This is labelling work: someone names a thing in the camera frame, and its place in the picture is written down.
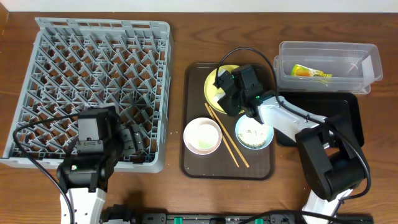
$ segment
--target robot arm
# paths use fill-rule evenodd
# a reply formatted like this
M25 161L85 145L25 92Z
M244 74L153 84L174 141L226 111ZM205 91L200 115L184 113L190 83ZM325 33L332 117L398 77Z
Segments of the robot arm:
M78 115L78 139L59 165L57 176L74 210L76 223L98 224L108 191L108 180L122 155L140 149L137 126L120 129L121 121L114 106L93 108ZM76 146L76 156L71 156ZM61 201L61 223L70 224L69 210Z
M280 101L283 101L286 106L298 111L302 114L309 114L305 110L294 106L285 100L283 96L278 96ZM267 124L273 128L276 128L286 136L295 140L295 135L305 128L314 128L319 124L312 121L307 121L296 114L293 114L283 107L279 106L276 96L268 98L258 106L258 113L262 123ZM315 118L321 122L325 122L326 117L310 114L312 118Z

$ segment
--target brown tray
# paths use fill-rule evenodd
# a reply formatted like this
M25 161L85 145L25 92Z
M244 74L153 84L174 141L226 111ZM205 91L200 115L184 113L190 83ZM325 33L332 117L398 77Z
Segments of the brown tray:
M217 63L194 63L185 71L185 91L184 91L184 112L183 127L195 118L211 118L208 114L205 103L206 98L203 92L206 77L214 70ZM262 65L255 65L259 80L264 88L272 86L272 81L268 80L268 69ZM264 149L251 150L242 146L236 139L235 124L243 115L229 117L216 111L217 116L233 138L242 155L250 165L247 168L238 153L231 146L231 150L239 164L236 166L225 143L222 142L219 148L205 156L199 156L191 152L182 140L180 168L188 177L206 179L240 179L240 180L266 180L275 171L275 152L274 140Z

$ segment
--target white bowl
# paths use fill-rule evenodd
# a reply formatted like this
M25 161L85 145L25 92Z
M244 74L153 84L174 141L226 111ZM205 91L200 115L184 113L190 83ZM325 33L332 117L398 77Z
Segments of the white bowl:
M183 140L191 152L207 155L220 146L222 133L218 124L212 119L197 118L185 127Z

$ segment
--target white wall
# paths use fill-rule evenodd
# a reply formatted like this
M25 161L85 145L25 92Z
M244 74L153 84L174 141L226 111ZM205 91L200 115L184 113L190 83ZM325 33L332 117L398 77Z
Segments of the white wall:
M0 0L8 11L398 12L398 0Z

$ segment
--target bowl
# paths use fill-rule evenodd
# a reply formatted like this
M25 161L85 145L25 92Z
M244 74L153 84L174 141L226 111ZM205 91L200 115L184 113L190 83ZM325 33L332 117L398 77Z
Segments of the bowl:
M197 118L187 124L183 133L186 147L198 155L210 154L221 144L222 133L212 119Z
M241 128L243 128L243 124L244 123L247 124L248 122L253 122L253 121L257 122L253 118L248 118L246 115L243 115L242 117L239 118L239 120L238 120L238 122L236 123L236 126L235 126L236 139L238 139L239 143L241 143L242 146L244 146L244 147L246 147L248 149L252 149L252 150L264 149L265 147L267 147L272 142L272 140L274 138L274 128L269 126L269 125L259 124L260 126L262 126L262 128L264 128L263 131L266 133L266 136L267 136L265 143L262 146L260 146L260 147L249 147L249 146L243 144L242 140L239 138L239 135L238 135L239 134L239 130Z

